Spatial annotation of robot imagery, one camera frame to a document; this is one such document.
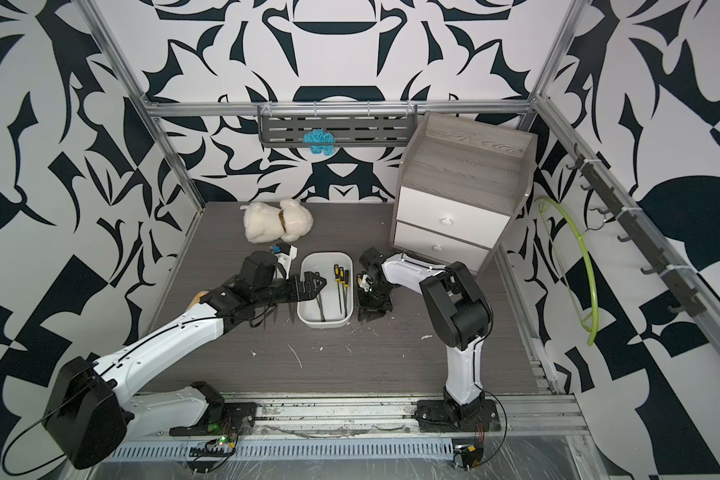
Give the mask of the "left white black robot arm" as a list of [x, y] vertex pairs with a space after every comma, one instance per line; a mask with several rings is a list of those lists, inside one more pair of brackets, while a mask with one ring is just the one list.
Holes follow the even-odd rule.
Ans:
[[100, 463], [126, 440], [159, 431], [229, 436], [234, 416], [204, 381], [168, 393], [138, 393], [196, 349], [253, 324], [279, 304], [316, 299], [327, 283], [313, 271], [291, 276], [278, 255], [256, 251], [238, 274], [173, 321], [95, 361], [76, 357], [63, 365], [41, 423], [77, 469]]

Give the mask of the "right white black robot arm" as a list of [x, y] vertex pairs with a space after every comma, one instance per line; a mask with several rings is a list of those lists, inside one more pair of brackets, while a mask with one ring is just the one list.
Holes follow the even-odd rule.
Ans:
[[437, 337], [446, 346], [447, 379], [441, 400], [419, 400], [413, 417], [423, 431], [497, 428], [496, 402], [486, 398], [481, 356], [494, 313], [467, 266], [436, 265], [405, 253], [369, 248], [356, 275], [358, 319], [376, 320], [393, 309], [391, 293], [405, 287], [422, 296]]

